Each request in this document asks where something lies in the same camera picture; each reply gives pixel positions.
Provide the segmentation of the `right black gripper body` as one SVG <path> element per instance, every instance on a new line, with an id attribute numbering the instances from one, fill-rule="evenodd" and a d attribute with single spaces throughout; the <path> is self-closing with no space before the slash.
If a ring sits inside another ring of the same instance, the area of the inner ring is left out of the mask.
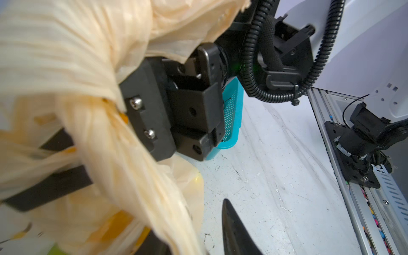
<path id="1" fill-rule="evenodd" d="M 181 64 L 163 59 L 177 152 L 204 161 L 225 136 L 223 62 L 216 44 L 200 45 Z"/>

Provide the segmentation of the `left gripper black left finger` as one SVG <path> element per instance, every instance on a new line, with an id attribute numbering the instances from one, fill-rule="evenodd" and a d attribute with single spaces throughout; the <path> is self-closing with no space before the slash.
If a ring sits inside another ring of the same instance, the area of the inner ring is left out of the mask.
<path id="1" fill-rule="evenodd" d="M 134 255 L 172 255 L 169 246 L 150 231 Z"/>

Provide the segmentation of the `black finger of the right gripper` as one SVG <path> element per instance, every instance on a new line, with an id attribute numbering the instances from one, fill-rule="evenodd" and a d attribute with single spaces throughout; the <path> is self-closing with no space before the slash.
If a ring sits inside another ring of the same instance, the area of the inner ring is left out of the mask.
<path id="1" fill-rule="evenodd" d="M 74 186 L 32 188 L 83 166 L 102 196 L 127 212 L 176 208 L 171 169 L 156 162 L 128 125 L 124 101 L 112 100 L 118 90 L 112 85 L 100 97 L 53 87 L 16 98 L 13 127 L 1 132 L 1 199 L 30 211 L 66 197 Z"/>

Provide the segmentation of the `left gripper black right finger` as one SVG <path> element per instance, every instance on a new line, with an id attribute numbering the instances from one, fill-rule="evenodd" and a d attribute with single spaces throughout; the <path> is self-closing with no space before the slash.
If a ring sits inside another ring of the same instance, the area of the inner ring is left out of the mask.
<path id="1" fill-rule="evenodd" d="M 222 231 L 225 255 L 262 255 L 228 199 L 223 200 Z"/>

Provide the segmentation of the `teal plastic fruit basket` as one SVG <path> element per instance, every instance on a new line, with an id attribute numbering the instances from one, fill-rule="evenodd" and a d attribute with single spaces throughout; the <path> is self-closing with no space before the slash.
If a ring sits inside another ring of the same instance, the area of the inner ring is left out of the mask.
<path id="1" fill-rule="evenodd" d="M 242 124 L 244 89 L 238 78 L 232 79 L 222 93 L 224 101 L 225 136 L 219 145 L 207 156 L 213 159 L 221 150 L 230 149 L 238 141 Z"/>

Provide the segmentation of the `cream banana print plastic bag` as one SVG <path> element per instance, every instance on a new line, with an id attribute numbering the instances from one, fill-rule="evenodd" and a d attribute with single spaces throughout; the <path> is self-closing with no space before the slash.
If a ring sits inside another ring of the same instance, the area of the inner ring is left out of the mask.
<path id="1" fill-rule="evenodd" d="M 146 57 L 184 63 L 250 1 L 6 1 L 1 9 L 1 198 L 84 164 L 92 185 L 27 213 L 72 255 L 128 255 L 151 229 L 204 255 L 203 179 L 157 162 L 119 84 Z"/>

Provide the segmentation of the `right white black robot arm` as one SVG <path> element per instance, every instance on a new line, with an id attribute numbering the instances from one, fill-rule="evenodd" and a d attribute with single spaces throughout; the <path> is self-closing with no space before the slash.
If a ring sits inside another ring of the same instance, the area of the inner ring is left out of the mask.
<path id="1" fill-rule="evenodd" d="M 1 200 L 31 211 L 227 139 L 224 94 L 291 102 L 312 87 L 364 103 L 336 143 L 379 188 L 408 136 L 407 1 L 2 1 Z"/>

